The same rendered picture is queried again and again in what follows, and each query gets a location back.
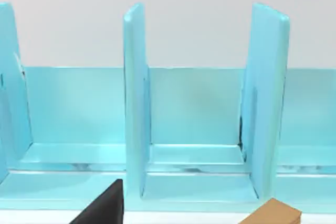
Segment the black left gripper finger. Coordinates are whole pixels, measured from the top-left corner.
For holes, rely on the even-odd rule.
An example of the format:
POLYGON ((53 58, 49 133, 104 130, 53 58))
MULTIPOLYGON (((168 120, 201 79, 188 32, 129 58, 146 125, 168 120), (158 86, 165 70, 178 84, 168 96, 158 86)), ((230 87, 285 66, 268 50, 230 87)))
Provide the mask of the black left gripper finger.
POLYGON ((123 224, 123 180, 115 180, 69 224, 123 224))

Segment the light blue rack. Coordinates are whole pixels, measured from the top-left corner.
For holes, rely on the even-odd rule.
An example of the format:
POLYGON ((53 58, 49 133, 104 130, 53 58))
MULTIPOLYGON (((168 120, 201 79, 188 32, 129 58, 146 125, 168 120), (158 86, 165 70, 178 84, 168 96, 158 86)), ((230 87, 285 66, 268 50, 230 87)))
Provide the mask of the light blue rack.
POLYGON ((123 67, 25 67, 0 3, 0 209, 82 209, 121 179, 129 211, 336 214, 336 69, 287 68, 289 30, 256 3, 244 68, 154 68, 135 4, 123 67))

